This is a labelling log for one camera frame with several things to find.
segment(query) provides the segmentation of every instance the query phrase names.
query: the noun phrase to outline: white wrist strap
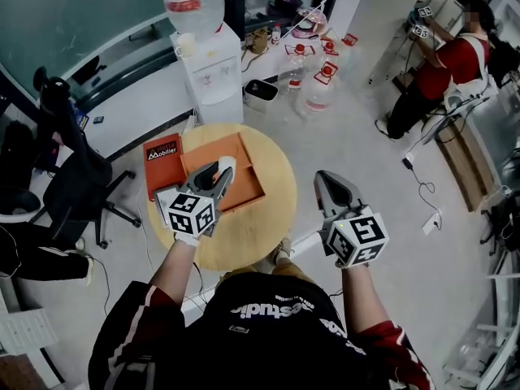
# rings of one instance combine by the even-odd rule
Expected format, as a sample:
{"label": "white wrist strap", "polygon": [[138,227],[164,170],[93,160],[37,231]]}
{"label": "white wrist strap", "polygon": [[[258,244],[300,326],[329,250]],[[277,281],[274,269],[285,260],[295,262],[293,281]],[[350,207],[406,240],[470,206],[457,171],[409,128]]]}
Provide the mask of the white wrist strap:
{"label": "white wrist strap", "polygon": [[184,234],[183,232],[176,232],[175,239],[181,240],[187,245],[192,245],[193,247],[198,247],[200,241],[197,240],[194,236],[190,236],[189,234]]}

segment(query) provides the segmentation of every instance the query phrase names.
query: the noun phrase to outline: large water jug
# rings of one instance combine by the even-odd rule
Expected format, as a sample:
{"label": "large water jug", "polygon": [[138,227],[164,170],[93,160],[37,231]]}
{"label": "large water jug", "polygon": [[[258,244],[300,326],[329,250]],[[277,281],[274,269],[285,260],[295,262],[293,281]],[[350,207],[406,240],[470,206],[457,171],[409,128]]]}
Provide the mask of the large water jug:
{"label": "large water jug", "polygon": [[168,17],[179,33],[198,40],[215,33],[223,22],[224,0],[163,0]]}

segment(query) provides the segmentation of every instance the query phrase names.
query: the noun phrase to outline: tabletop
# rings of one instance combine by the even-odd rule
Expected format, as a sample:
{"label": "tabletop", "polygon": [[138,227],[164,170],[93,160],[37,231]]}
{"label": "tabletop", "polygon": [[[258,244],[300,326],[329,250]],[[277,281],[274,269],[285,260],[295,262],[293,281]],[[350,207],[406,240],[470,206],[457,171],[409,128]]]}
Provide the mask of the tabletop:
{"label": "tabletop", "polygon": [[[288,234],[297,204],[293,169],[281,148],[258,130],[218,123],[194,128],[182,136],[184,152],[239,132],[248,150],[264,198],[220,217],[211,238],[201,237],[195,263],[207,270],[231,271],[266,257]],[[163,228],[155,204],[148,201],[152,227],[167,249],[173,232]]]}

